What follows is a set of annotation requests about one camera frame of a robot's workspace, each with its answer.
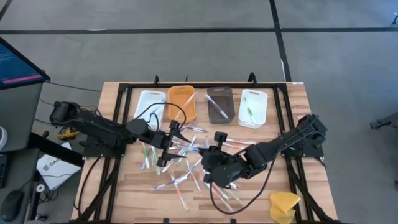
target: clear plastic bin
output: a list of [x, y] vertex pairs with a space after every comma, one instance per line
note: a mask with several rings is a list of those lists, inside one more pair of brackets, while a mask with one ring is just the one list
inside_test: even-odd
[[[166, 94], [159, 91], [144, 90], [139, 95], [136, 112], [134, 118], [140, 115], [148, 106], [153, 103], [160, 103], [166, 101]], [[157, 123], [154, 115], [150, 116], [151, 113], [156, 114], [159, 119], [159, 128], [162, 125], [164, 105], [154, 105], [149, 108], [140, 118], [145, 119], [147, 122], [150, 120], [148, 125], [152, 130], [156, 130]]]
[[[244, 99], [247, 100], [246, 104], [249, 106], [253, 114], [254, 121], [250, 115], [250, 112], [248, 111]], [[240, 126], [248, 128], [260, 128], [263, 124], [266, 123], [267, 103], [267, 93], [256, 90], [243, 90], [241, 96], [241, 104], [239, 106], [238, 124]]]
[[208, 88], [207, 95], [224, 111], [228, 116], [225, 118], [218, 112], [215, 106], [208, 101], [210, 123], [228, 124], [235, 118], [234, 99], [230, 87]]

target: wooden tabletop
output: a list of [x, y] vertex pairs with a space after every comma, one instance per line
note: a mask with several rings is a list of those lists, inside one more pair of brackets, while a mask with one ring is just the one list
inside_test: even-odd
[[[105, 118], [112, 119], [114, 106], [116, 103], [118, 82], [106, 82], [103, 87], [101, 99], [99, 101], [99, 110]], [[295, 124], [297, 121], [306, 114], [310, 114], [310, 106], [308, 103], [307, 94], [305, 92], [304, 84], [302, 83], [287, 83], [290, 104]], [[133, 89], [132, 98], [130, 103], [130, 110], [128, 120], [133, 119], [136, 110], [139, 95], [143, 90], [162, 91], [167, 94], [167, 88], [151, 88], [151, 89]], [[267, 105], [267, 118], [265, 125], [259, 129], [245, 128], [238, 125], [238, 111], [239, 103], [241, 100], [241, 92], [243, 89], [233, 89], [234, 107], [236, 116], [230, 124], [210, 124], [208, 117], [207, 101], [204, 95], [206, 94], [205, 88], [196, 88], [195, 91], [195, 106], [197, 111], [197, 126], [208, 129], [207, 133], [192, 133], [184, 131], [183, 135], [189, 139], [193, 135], [197, 135], [197, 143], [203, 144], [206, 139], [210, 140], [213, 144], [215, 131], [223, 131], [228, 133], [229, 138], [235, 139], [249, 139], [256, 142], [270, 141], [277, 137], [280, 133], [278, 117], [275, 107], [274, 94], [270, 88], [256, 88], [257, 91], [263, 91], [268, 94]], [[286, 130], [289, 130], [288, 120], [285, 112], [285, 104], [282, 93], [279, 93], [282, 111], [284, 114], [284, 122]], [[123, 96], [121, 109], [124, 108]], [[165, 107], [163, 122], [161, 128], [168, 129], [170, 119], [167, 117], [167, 107]], [[224, 147], [224, 151], [234, 153], [239, 149]], [[203, 196], [200, 196], [195, 183], [192, 179], [187, 180], [179, 185], [182, 197], [189, 207], [189, 212], [183, 209], [182, 203], [177, 195], [176, 189], [173, 185], [165, 187], [161, 190], [151, 190], [154, 186], [164, 184], [171, 180], [168, 172], [162, 175], [156, 175], [155, 167], [151, 169], [140, 170], [140, 164], [143, 162], [143, 149], [142, 144], [137, 142], [129, 145], [126, 149], [126, 155], [121, 160], [120, 172], [118, 177], [118, 186], [116, 190], [116, 197], [114, 201], [114, 210], [112, 216], [113, 223], [159, 223], [163, 218], [169, 218], [172, 223], [228, 223], [230, 219], [235, 218], [238, 223], [274, 223], [274, 220], [269, 214], [271, 203], [269, 196], [273, 192], [290, 192], [289, 180], [287, 177], [287, 169], [283, 157], [278, 157], [274, 169], [271, 173], [268, 185], [262, 195], [245, 211], [235, 215], [223, 215], [217, 211], [210, 200], [209, 190], [207, 186], [201, 181], [199, 170], [195, 171], [195, 177], [199, 181], [200, 188]], [[197, 161], [200, 156], [195, 153], [188, 153], [187, 158], [191, 164]], [[85, 162], [83, 173], [81, 175], [80, 187], [83, 180], [95, 159], [88, 159]], [[101, 159], [88, 178], [85, 190], [83, 192], [82, 207], [86, 208], [94, 196], [98, 192], [100, 184], [101, 172], [103, 169], [103, 161]], [[335, 206], [330, 192], [326, 170], [322, 164], [313, 158], [303, 158], [305, 175], [307, 177], [308, 189], [314, 199], [318, 202], [319, 206], [332, 218], [337, 218]], [[186, 170], [187, 166], [183, 163], [180, 167], [172, 166], [170, 168], [174, 172], [174, 176], [179, 177]], [[240, 190], [234, 191], [244, 203], [248, 203], [259, 191], [264, 183], [268, 169], [253, 177], [250, 180], [239, 179], [237, 183]], [[223, 205], [221, 200], [215, 197], [216, 203], [223, 210], [227, 208]], [[105, 195], [103, 200], [103, 209], [101, 217], [105, 217], [106, 207], [108, 206], [108, 194]], [[234, 199], [229, 201], [234, 209], [241, 208], [241, 205]], [[306, 218], [304, 212], [303, 199], [300, 202], [302, 208], [302, 216]], [[72, 218], [77, 217], [77, 211], [74, 210]]]

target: computer mouse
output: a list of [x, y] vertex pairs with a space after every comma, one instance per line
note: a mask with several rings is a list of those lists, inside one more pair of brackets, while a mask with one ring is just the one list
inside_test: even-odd
[[0, 217], [6, 222], [11, 222], [17, 218], [19, 210], [21, 209], [22, 199], [24, 199], [24, 192], [21, 190], [13, 190], [6, 199], [2, 202], [0, 208]]

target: yellow sponge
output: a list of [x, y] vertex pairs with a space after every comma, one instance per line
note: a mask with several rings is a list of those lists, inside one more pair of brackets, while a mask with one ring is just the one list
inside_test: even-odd
[[275, 208], [278, 208], [283, 213], [287, 213], [300, 201], [300, 197], [291, 192], [277, 192], [272, 193], [269, 200]]
[[282, 212], [275, 206], [271, 205], [271, 210], [269, 211], [271, 218], [280, 224], [289, 224], [293, 221], [295, 210], [290, 209], [287, 213]]

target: orange plastic tray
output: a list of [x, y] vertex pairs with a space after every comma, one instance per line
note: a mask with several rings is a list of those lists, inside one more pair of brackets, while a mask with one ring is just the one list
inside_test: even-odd
[[[192, 122], [197, 116], [197, 112], [195, 110], [195, 96], [193, 96], [189, 103], [184, 106], [184, 104], [194, 93], [194, 87], [189, 85], [173, 86], [172, 88], [169, 88], [169, 91], [167, 92], [169, 102], [179, 105], [184, 110], [185, 114], [187, 115], [187, 123]], [[180, 109], [173, 105], [169, 105], [169, 118], [182, 123], [182, 121], [184, 121], [184, 114], [180, 113], [178, 118], [176, 118], [178, 112], [180, 112]]]

